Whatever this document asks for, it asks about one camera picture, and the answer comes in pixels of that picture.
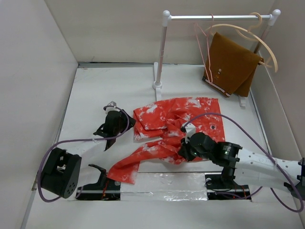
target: metal rod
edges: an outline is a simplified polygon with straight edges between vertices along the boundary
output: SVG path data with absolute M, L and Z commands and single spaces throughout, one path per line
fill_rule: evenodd
M 264 21 L 270 20 L 271 15 L 262 15 L 261 16 Z M 224 15 L 224 16 L 213 16 L 214 21 L 238 21 L 238 20 L 246 20 L 246 21 L 257 21 L 258 17 L 255 15 Z M 212 16 L 171 16 L 172 21 L 211 21 Z
M 267 25 L 266 29 L 264 30 L 263 34 L 261 35 L 261 39 L 264 41 L 269 33 L 269 31 L 271 30 L 271 25 Z M 258 53 L 259 49 L 261 48 L 262 43 L 258 42 L 255 49 L 254 49 L 254 53 Z
M 159 62 L 158 62 L 157 79 L 156 79 L 156 81 L 154 83 L 156 86 L 159 86 L 161 84 L 160 81 L 161 81 L 161 72 L 162 72 L 162 64 L 163 64 L 163 54 L 164 54 L 166 30 L 167 30 L 167 26 L 163 26 L 163 28 L 162 28 L 161 45 L 160 45 L 160 51 L 159 51 Z

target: white wall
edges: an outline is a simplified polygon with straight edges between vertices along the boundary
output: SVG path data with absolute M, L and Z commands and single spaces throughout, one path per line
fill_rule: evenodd
M 172 15 L 267 14 L 274 0 L 46 0 L 77 61 L 154 62 L 160 47 L 162 12 Z M 248 27 L 253 22 L 233 22 Z M 203 28 L 211 22 L 200 22 Z M 202 63 L 193 22 L 173 21 L 164 61 Z M 223 34 L 243 41 L 234 30 Z M 242 44 L 250 47 L 250 42 Z
M 252 89 L 273 154 L 290 160 L 305 157 L 305 1 L 276 0 L 282 14 L 266 42 L 276 55 L 279 71 L 260 69 Z M 305 212 L 301 213 L 303 225 Z
M 0 227 L 20 228 L 77 63 L 44 1 L 0 0 Z

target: clothes hanger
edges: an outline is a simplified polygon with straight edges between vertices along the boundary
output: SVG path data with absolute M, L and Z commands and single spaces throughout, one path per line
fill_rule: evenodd
M 260 16 L 258 13 L 252 13 L 252 14 L 253 14 L 253 15 L 255 14 L 255 15 L 258 16 L 259 19 L 261 20 L 261 16 Z M 236 25 L 231 25 L 231 24 L 216 24 L 216 25 L 210 26 L 210 27 L 207 28 L 205 31 L 209 30 L 210 33 L 211 33 L 211 35 L 214 36 L 214 35 L 215 35 L 215 32 L 212 33 L 212 30 L 211 30 L 211 29 L 214 28 L 214 27 L 221 27 L 221 26 L 233 27 L 233 28 L 235 28 L 236 31 L 239 32 L 238 34 L 241 35 L 243 38 L 245 38 L 245 39 L 247 39 L 247 40 L 251 40 L 251 41 L 259 41 L 259 42 L 267 49 L 267 51 L 270 53 L 270 58 L 266 61 L 266 63 L 264 63 L 264 62 L 259 62 L 259 63 L 262 64 L 262 65 L 265 65 L 265 66 L 268 67 L 268 68 L 271 68 L 272 66 L 268 65 L 268 63 L 269 63 L 270 60 L 272 59 L 272 60 L 273 60 L 273 63 L 274 63 L 274 66 L 275 66 L 275 67 L 274 67 L 274 71 L 277 72 L 277 70 L 278 70 L 278 64 L 277 64 L 277 60 L 276 60 L 276 57 L 275 57 L 274 53 L 272 52 L 272 50 L 269 48 L 269 46 L 268 46 L 262 39 L 260 39 L 259 37 L 257 37 L 255 34 L 253 34 L 253 33 L 251 32 L 251 29 L 257 28 L 257 27 L 260 26 L 260 25 L 261 25 L 261 22 L 259 22 L 257 25 L 252 25 L 252 26 L 250 26 L 250 27 L 246 30 L 246 29 L 244 29 L 244 28 L 242 28 L 242 27 L 239 27 L 239 26 L 236 26 Z M 243 34 L 241 34 L 241 32 L 240 32 L 239 30 L 244 31 L 244 32 L 250 34 L 250 35 L 253 36 L 255 39 L 252 39 L 252 38 L 249 38 L 249 37 L 244 36 Z

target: red cloth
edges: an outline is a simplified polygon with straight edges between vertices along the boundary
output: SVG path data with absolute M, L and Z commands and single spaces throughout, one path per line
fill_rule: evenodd
M 129 157 L 116 163 L 107 175 L 108 178 L 124 183 L 135 183 L 140 162 L 159 158 L 163 161 L 180 164 L 185 159 L 177 153 L 185 134 L 181 126 L 197 115 L 207 112 L 220 113 L 218 99 L 213 98 L 174 98 L 157 101 L 135 109 L 134 140 L 161 137 L 162 140 L 148 142 L 139 147 Z M 207 115 L 192 122 L 196 132 L 209 135 L 216 142 L 224 141 L 224 125 L 221 117 Z

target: screw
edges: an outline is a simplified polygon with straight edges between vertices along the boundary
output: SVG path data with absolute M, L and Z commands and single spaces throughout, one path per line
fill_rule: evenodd
M 205 179 L 205 183 L 206 183 L 206 185 L 211 185 L 212 184 L 212 179 L 211 178 Z

